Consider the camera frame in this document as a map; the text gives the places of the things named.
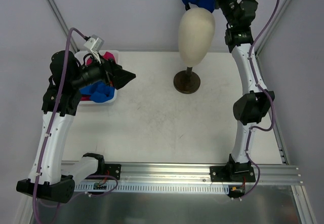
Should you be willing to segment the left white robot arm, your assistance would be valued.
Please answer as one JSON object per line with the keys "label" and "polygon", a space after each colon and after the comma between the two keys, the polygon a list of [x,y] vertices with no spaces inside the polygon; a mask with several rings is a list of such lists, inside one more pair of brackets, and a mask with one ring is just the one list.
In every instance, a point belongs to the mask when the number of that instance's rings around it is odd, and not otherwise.
{"label": "left white robot arm", "polygon": [[43,96],[43,129],[35,162],[26,179],[17,182],[16,190],[35,199],[67,203],[74,188],[85,178],[102,178],[106,173],[104,156],[86,153],[70,170],[62,172],[61,162],[70,126],[81,101],[81,89],[104,82],[123,88],[136,78],[113,59],[102,55],[89,64],[80,64],[71,51],[52,55],[49,87]]}

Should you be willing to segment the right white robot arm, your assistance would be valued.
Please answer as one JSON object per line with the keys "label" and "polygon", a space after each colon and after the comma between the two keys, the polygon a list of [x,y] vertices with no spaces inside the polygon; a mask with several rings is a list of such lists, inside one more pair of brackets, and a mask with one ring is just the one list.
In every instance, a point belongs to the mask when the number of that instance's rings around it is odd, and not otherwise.
{"label": "right white robot arm", "polygon": [[256,130],[273,105],[257,66],[251,24],[256,16],[256,0],[215,0],[226,18],[225,44],[228,46],[242,84],[242,97],[233,105],[237,120],[235,144],[225,166],[210,167],[212,182],[255,182],[251,149]]}

